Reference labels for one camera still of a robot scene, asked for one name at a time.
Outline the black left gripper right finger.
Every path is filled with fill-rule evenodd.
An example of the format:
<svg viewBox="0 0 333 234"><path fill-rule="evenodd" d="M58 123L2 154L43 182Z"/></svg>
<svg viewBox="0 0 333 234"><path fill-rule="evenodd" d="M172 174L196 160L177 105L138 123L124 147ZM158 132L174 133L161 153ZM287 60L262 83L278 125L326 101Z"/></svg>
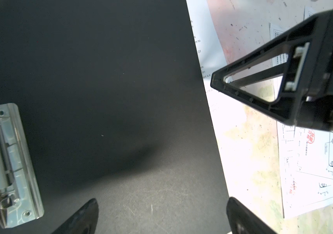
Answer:
<svg viewBox="0 0 333 234"><path fill-rule="evenodd" d="M276 234L234 197L229 198L226 213L233 234Z"/></svg>

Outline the orange file folder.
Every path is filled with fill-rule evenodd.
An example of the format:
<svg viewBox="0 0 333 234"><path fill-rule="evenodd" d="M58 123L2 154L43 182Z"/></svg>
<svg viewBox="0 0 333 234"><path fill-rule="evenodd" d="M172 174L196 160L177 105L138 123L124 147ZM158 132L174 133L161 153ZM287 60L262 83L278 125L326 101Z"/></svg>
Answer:
<svg viewBox="0 0 333 234"><path fill-rule="evenodd" d="M228 191L185 1L0 1L0 104L20 112L50 234L227 234Z"/></svg>

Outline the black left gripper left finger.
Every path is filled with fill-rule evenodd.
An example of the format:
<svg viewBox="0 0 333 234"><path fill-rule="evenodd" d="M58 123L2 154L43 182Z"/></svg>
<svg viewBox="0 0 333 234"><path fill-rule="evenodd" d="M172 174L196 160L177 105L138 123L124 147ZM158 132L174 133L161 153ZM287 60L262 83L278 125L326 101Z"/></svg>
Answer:
<svg viewBox="0 0 333 234"><path fill-rule="evenodd" d="M98 222L99 206L96 199L90 199L52 234L94 234Z"/></svg>

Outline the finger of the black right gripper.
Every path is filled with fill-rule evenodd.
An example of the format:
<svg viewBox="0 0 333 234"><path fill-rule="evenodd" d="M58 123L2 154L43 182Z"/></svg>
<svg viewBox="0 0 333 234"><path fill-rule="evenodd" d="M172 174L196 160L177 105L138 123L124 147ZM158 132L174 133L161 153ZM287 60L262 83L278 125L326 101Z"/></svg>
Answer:
<svg viewBox="0 0 333 234"><path fill-rule="evenodd" d="M211 87L279 122L297 124L302 99L309 81L303 76L303 68L315 25L312 17L284 32L282 34L284 42L279 47L275 47L276 40L270 41L241 59L215 71L211 76ZM232 82L228 81L229 77L239 72L271 60L276 56L278 49L282 49L281 53L288 52L286 63L238 78ZM278 98L274 101L266 101L243 90L245 86L273 79L280 74L283 75L282 83Z"/></svg>

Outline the technical drawing sheet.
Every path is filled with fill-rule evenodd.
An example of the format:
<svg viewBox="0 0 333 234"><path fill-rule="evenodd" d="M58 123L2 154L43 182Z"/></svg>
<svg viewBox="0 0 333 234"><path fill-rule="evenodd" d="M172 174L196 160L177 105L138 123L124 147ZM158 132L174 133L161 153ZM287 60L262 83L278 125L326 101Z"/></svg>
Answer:
<svg viewBox="0 0 333 234"><path fill-rule="evenodd" d="M333 204L333 132L277 123L284 218Z"/></svg>
<svg viewBox="0 0 333 234"><path fill-rule="evenodd" d="M308 19L312 15L316 14L316 11L308 6L305 6L304 8L304 20ZM275 47L279 47L280 44L284 42L284 38L282 37L282 34L284 34L286 30L281 28L280 26L270 23L270 40L274 41L276 40ZM271 59L272 66L276 67L283 63L286 63L288 60L288 52L281 53L282 49L277 50L277 54L275 57ZM278 77L273 78L273 88L274 88L274 97L275 99L278 98L279 90L281 87L283 75L280 74Z"/></svg>

